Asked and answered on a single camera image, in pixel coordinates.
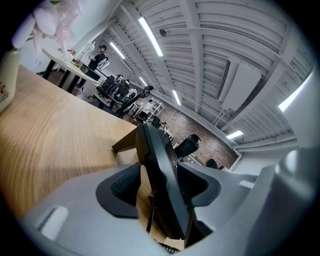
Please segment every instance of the green leaf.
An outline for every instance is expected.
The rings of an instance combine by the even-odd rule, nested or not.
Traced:
[[[51,4],[56,5],[61,3],[63,0],[57,0],[57,1],[50,1]]]

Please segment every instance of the wooden tabletop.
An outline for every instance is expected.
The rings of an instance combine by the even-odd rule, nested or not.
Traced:
[[[83,78],[83,79],[85,79],[87,81],[90,81],[94,85],[98,84],[98,82],[96,80],[94,80],[90,76],[88,76],[85,73],[83,73],[80,68],[76,67],[72,63],[66,64],[66,63],[62,62],[61,61],[61,58],[63,56],[62,52],[60,52],[58,50],[52,50],[52,49],[42,49],[42,51],[51,60],[53,60],[55,63],[59,64],[63,68],[69,70],[71,73],[73,73],[73,74],[77,75],[78,77]]]
[[[22,217],[65,181],[121,164],[112,145],[135,128],[20,66],[16,94],[0,114],[0,189]]]

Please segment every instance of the ceiling light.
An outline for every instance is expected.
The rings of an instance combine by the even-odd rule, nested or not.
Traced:
[[[125,59],[126,57],[119,51],[119,49],[114,45],[113,42],[110,43],[110,45],[115,49],[115,51],[121,56],[122,59]]]
[[[282,102],[279,105],[279,109],[281,109],[282,112],[285,112],[287,107],[290,106],[290,104],[295,100],[295,98],[299,95],[299,93],[302,91],[303,87],[307,84],[307,81],[311,77],[312,74],[310,74],[307,79],[301,84],[284,102]]]
[[[144,86],[147,86],[146,82],[142,79],[141,76],[139,76],[140,80],[142,81],[142,83],[144,83]]]
[[[228,135],[226,138],[230,140],[230,139],[238,137],[238,136],[240,136],[242,134],[244,134],[244,133],[242,131],[238,130],[235,133],[232,133],[232,134]]]
[[[177,95],[176,91],[175,90],[172,90],[172,91],[173,91],[173,95],[175,97],[176,102],[181,106],[181,103],[180,103],[180,100],[178,98],[178,95]]]
[[[152,31],[151,31],[149,25],[147,24],[145,18],[140,18],[140,19],[139,19],[139,22],[141,23],[141,25],[142,25],[142,27],[144,28],[146,34],[147,34],[148,37],[150,38],[150,41],[151,41],[151,43],[153,44],[153,47],[155,48],[156,53],[157,53],[159,56],[163,56],[162,51],[161,51],[161,49],[160,49],[160,47],[159,47],[159,44],[158,44],[158,42],[157,42],[157,40],[156,40],[156,38],[155,38],[155,35],[154,35],[154,33],[152,33]]]

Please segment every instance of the ceiling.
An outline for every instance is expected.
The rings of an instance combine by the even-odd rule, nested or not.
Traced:
[[[163,57],[146,37],[141,17],[153,30]],[[142,77],[155,87],[156,96],[171,104],[175,90],[182,105],[178,109],[225,142],[226,135],[241,130],[244,135],[227,141],[229,145],[292,133],[278,105],[311,72],[314,58],[293,21],[272,1],[123,1],[114,21],[103,38],[122,50],[125,60],[109,48],[131,80],[142,86]],[[161,36],[160,29],[167,36]],[[236,111],[222,109],[217,100],[227,61],[233,59],[261,73]]]

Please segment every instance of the white table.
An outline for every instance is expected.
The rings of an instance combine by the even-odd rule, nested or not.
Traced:
[[[62,62],[61,58],[64,55],[62,52],[60,52],[58,50],[52,50],[52,49],[43,49],[42,51],[43,51],[43,53],[45,55],[47,55],[51,59],[49,65],[47,66],[47,68],[46,68],[46,70],[45,70],[45,72],[44,72],[44,74],[42,76],[44,79],[46,79],[46,80],[48,79],[48,77],[49,77],[54,65],[57,63],[58,65],[60,65],[61,67],[66,69],[66,72],[64,73],[64,75],[61,78],[61,80],[59,82],[59,85],[58,85],[60,88],[62,88],[62,86],[64,85],[64,83],[67,80],[70,72],[75,75],[74,78],[72,79],[72,82],[70,83],[68,89],[66,90],[68,93],[72,93],[72,91],[75,88],[77,82],[79,81],[79,78],[82,78],[82,79],[85,79],[87,81],[90,81],[94,85],[98,85],[96,80],[94,80],[90,76],[87,76],[85,73],[83,73],[81,71],[80,68],[76,67],[72,63],[66,64],[66,63]]]

